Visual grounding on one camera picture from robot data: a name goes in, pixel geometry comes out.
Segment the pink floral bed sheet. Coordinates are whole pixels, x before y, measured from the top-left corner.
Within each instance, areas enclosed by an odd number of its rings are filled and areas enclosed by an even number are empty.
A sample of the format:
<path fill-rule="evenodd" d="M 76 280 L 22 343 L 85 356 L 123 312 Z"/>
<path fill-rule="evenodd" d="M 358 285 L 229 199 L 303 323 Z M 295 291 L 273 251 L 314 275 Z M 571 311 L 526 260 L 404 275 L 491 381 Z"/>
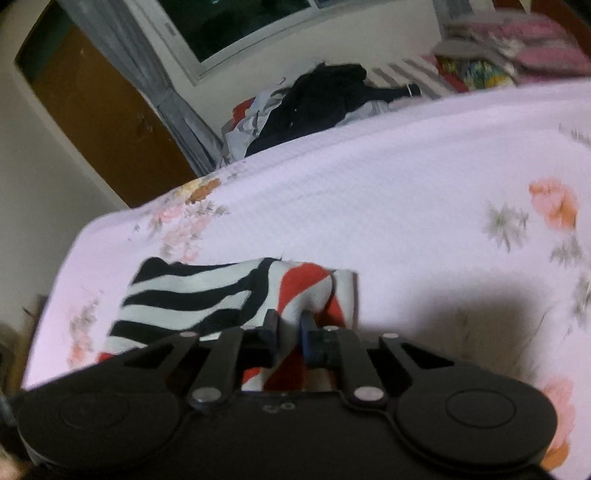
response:
<path fill-rule="evenodd" d="M 148 258 L 328 269 L 346 324 L 541 389 L 545 467 L 590 475 L 590 84 L 457 95 L 273 147 L 88 224 L 41 317 L 31 388 L 136 346 L 118 320 Z"/>

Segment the folded pink grey bedding stack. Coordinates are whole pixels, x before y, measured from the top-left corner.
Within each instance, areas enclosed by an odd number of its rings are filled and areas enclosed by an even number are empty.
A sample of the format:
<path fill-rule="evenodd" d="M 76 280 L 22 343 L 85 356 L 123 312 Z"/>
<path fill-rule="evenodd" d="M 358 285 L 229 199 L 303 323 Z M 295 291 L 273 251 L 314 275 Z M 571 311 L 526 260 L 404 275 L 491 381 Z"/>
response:
<path fill-rule="evenodd" d="M 564 27 L 516 10 L 480 11 L 447 22 L 432 54 L 440 73 L 468 91 L 590 75 L 590 58 Z"/>

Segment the white framed window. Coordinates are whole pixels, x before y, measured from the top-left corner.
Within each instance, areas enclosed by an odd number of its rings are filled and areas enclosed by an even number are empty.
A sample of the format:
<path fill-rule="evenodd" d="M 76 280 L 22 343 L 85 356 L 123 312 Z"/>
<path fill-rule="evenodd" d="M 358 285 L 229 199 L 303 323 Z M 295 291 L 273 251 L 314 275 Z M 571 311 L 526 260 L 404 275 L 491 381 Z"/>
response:
<path fill-rule="evenodd" d="M 131 1 L 132 14 L 190 84 L 286 40 L 311 54 L 423 53 L 441 38 L 431 1 Z"/>

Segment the striped knit child sweater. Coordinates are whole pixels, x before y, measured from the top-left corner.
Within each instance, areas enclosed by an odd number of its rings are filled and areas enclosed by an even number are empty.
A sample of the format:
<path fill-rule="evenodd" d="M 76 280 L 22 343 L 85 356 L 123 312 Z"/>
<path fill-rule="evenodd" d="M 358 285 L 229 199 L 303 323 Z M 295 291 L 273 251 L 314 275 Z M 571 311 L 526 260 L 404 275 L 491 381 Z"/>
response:
<path fill-rule="evenodd" d="M 127 287 L 98 358 L 104 361 L 184 331 L 211 342 L 232 327 L 262 326 L 270 310 L 280 316 L 277 364 L 247 369 L 243 389 L 327 389 L 324 373 L 311 374 L 304 367 L 297 346 L 301 315 L 310 312 L 319 327 L 352 326 L 356 275 L 315 263 L 263 258 L 197 266 L 149 258 Z"/>

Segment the brown wooden door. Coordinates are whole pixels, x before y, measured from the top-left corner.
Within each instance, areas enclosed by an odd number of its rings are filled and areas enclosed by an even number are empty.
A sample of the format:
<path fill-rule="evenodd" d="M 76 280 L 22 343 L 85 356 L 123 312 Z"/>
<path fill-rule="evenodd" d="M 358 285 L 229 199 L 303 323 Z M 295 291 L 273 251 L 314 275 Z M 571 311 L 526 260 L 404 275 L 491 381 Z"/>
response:
<path fill-rule="evenodd" d="M 137 207 L 195 179 L 162 121 L 55 1 L 35 1 L 15 63 L 61 132 Z"/>

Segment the grey striped mattress cloth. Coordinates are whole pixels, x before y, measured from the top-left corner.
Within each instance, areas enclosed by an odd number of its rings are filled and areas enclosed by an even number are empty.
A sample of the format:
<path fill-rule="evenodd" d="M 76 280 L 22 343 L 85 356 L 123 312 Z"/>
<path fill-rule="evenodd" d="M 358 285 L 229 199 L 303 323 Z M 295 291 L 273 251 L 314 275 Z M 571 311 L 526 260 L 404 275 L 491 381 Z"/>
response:
<path fill-rule="evenodd" d="M 457 94 L 435 65 L 421 56 L 394 58 L 368 68 L 368 80 L 377 87 L 395 88 L 415 84 L 422 96 L 438 100 Z"/>

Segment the black clothes pile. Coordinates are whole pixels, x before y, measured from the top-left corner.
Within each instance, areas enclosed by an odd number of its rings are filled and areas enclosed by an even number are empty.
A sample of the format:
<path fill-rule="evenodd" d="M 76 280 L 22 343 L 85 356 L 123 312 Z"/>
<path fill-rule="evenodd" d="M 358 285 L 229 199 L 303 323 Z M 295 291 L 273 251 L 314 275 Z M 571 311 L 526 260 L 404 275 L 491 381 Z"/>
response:
<path fill-rule="evenodd" d="M 368 102 L 419 97 L 420 87 L 407 84 L 377 88 L 367 83 L 367 71 L 359 64 L 322 64 L 294 82 L 280 105 L 270 112 L 259 135 L 246 149 L 253 155 L 291 140 L 335 127 L 346 114 Z"/>

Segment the left grey curtain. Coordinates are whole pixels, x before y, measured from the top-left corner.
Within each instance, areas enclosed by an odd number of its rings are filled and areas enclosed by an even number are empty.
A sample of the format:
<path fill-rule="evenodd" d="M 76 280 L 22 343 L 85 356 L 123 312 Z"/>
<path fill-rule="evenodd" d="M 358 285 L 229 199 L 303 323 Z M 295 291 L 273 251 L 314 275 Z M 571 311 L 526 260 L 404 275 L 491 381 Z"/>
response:
<path fill-rule="evenodd" d="M 62 1 L 91 43 L 154 107 L 193 172 L 224 167 L 221 140 L 176 91 L 164 65 L 123 1 Z"/>

